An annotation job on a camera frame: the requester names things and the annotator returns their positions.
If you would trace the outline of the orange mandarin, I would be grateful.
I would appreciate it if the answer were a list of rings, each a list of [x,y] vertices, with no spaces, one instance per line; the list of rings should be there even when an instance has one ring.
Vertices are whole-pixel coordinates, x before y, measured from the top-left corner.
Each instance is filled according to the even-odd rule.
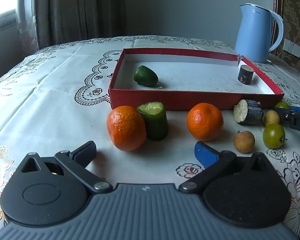
[[[146,127],[141,114],[132,106],[119,106],[107,117],[107,130],[114,146],[134,151],[146,140]]]
[[[221,111],[209,103],[195,105],[187,115],[187,128],[198,141],[216,139],[220,135],[223,125]]]

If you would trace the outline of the green tomato front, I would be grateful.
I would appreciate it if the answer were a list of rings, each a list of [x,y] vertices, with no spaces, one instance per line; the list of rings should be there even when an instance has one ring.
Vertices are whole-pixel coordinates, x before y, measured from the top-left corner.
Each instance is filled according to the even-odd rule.
[[[280,124],[269,124],[263,131],[263,142],[267,148],[280,148],[286,141],[285,130]]]

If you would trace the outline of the green lime piece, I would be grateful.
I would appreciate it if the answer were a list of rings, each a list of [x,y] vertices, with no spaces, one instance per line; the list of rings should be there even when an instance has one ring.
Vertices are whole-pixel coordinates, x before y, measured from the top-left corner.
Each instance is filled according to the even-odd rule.
[[[140,66],[134,74],[134,81],[143,86],[154,87],[158,80],[157,74],[144,65]]]

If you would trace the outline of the brown curtain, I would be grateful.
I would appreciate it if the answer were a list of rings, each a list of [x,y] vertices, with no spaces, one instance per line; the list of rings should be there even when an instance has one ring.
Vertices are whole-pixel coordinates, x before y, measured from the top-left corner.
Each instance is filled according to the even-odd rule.
[[[18,0],[16,18],[26,55],[56,44],[125,33],[124,0]]]

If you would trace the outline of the blue electric kettle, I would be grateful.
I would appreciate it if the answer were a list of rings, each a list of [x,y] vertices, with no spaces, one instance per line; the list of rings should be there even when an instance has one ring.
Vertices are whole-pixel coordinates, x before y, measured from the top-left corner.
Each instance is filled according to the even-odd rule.
[[[251,61],[265,63],[283,39],[282,17],[259,5],[245,3],[240,6],[242,19],[237,34],[235,52]],[[279,28],[275,42],[271,41],[273,21]]]

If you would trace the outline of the white wall switch panel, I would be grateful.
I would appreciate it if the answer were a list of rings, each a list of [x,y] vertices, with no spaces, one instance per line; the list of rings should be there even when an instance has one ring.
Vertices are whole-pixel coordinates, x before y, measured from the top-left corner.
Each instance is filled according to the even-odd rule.
[[[283,43],[283,50],[298,58],[300,57],[300,46],[286,38]]]

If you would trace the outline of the dark sugarcane piece on table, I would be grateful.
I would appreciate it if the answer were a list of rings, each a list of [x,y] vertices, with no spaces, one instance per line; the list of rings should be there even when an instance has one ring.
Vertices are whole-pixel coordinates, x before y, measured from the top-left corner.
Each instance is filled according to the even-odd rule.
[[[263,118],[261,103],[254,100],[240,100],[234,105],[233,114],[235,121],[242,125],[255,125]]]

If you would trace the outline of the tan longan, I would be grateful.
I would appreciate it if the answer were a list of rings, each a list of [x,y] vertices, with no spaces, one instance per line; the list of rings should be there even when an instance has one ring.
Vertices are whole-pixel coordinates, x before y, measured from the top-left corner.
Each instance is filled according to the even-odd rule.
[[[238,152],[250,153],[255,146],[255,137],[249,131],[243,131],[236,134],[234,138],[234,147]]]
[[[280,116],[278,115],[278,113],[276,111],[269,110],[264,115],[263,123],[264,123],[265,127],[267,127],[269,125],[272,125],[272,124],[279,124],[280,123]]]

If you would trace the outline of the tan longan front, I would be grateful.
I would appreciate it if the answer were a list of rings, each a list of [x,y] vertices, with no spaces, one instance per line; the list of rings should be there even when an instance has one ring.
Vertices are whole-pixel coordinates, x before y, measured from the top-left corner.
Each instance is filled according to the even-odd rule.
[[[238,152],[250,153],[255,146],[255,137],[249,131],[243,131],[236,134],[234,138],[234,147]]]

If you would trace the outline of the dark sugarcane piece in box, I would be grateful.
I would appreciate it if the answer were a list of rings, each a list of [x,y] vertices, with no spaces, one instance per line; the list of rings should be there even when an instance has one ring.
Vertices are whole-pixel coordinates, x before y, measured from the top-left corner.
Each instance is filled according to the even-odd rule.
[[[250,85],[252,82],[254,70],[250,66],[243,64],[240,66],[238,73],[238,81],[244,85]]]

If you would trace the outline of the red shallow cardboard box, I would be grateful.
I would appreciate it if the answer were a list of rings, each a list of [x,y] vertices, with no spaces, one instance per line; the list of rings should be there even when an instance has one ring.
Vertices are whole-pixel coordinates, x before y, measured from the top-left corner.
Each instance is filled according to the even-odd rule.
[[[243,64],[254,70],[250,85],[237,79]],[[157,74],[158,85],[145,87],[134,81],[134,74],[142,65]],[[177,48],[124,49],[108,92],[112,108],[158,101],[170,111],[188,111],[201,102],[232,109],[241,99],[255,100],[262,108],[272,108],[284,96],[276,83],[245,57]]]

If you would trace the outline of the white embroidered tablecloth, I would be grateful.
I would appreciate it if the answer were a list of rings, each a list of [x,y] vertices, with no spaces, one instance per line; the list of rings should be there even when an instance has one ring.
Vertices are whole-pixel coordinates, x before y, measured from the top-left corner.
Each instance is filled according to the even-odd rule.
[[[51,46],[26,57],[0,78],[0,196],[28,152],[51,156],[60,150],[72,151],[89,140],[96,143],[100,153],[88,169],[114,186],[117,181],[179,186],[203,171],[194,156],[196,141],[187,130],[187,112],[167,112],[168,137],[146,141],[139,151],[123,152],[112,144],[106,128],[111,111],[109,83],[122,49],[139,47],[235,53],[219,41],[129,36]],[[255,65],[284,92],[284,102],[300,107],[300,73],[296,69],[271,54],[267,63]],[[223,111],[223,118],[223,133],[207,144],[238,154],[233,134],[252,132],[256,151],[269,158],[291,192],[285,223],[300,236],[300,132],[285,123],[287,141],[278,150],[271,150],[262,140],[263,124],[240,126],[232,111]],[[0,206],[0,230],[6,223]]]

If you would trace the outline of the green cucumber chunk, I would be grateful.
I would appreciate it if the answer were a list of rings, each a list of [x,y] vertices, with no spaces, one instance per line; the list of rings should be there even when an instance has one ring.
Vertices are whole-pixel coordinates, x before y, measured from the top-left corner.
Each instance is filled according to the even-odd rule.
[[[137,107],[146,127],[147,139],[159,141],[168,135],[165,106],[161,102],[148,102]]]

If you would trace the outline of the green tomato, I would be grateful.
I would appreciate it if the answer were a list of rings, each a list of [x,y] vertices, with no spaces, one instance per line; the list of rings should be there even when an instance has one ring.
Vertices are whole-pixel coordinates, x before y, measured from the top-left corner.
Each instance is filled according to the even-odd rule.
[[[280,148],[286,141],[285,130],[280,124],[269,124],[263,131],[263,142],[267,148]]]
[[[286,102],[281,101],[275,105],[275,108],[290,109],[290,105]]]

